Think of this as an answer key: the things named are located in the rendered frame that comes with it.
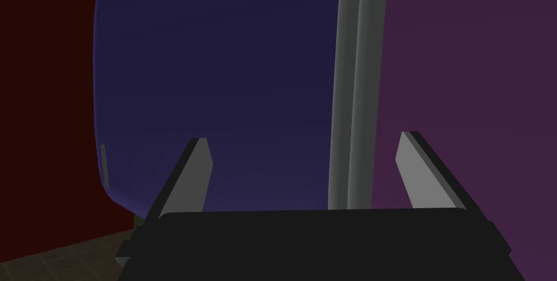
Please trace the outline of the dark blue door leaf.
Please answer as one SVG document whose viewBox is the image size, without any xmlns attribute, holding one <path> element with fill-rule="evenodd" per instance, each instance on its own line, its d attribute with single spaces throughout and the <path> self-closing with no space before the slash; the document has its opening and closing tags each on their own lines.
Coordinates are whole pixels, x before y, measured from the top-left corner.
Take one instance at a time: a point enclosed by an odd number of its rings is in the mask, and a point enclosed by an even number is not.
<svg viewBox="0 0 557 281">
<path fill-rule="evenodd" d="M 205 211 L 326 209 L 338 0 L 96 0 L 106 194 L 144 217 L 193 138 Z"/>
</svg>

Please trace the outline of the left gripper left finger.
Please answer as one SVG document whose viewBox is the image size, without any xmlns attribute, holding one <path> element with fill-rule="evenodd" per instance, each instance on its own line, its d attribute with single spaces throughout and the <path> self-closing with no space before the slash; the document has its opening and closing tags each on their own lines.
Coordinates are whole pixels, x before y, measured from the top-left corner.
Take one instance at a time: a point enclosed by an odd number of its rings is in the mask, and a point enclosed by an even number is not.
<svg viewBox="0 0 557 281">
<path fill-rule="evenodd" d="M 153 202 L 146 219 L 168 213 L 201 212 L 213 169 L 206 138 L 191 139 Z"/>
</svg>

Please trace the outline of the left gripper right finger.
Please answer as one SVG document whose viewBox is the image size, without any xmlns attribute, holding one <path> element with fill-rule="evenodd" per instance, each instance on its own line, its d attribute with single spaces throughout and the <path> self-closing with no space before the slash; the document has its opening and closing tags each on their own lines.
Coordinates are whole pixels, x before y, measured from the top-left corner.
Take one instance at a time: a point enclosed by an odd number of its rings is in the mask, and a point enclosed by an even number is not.
<svg viewBox="0 0 557 281">
<path fill-rule="evenodd" d="M 465 208 L 411 132 L 401 132 L 395 162 L 412 208 Z"/>
</svg>

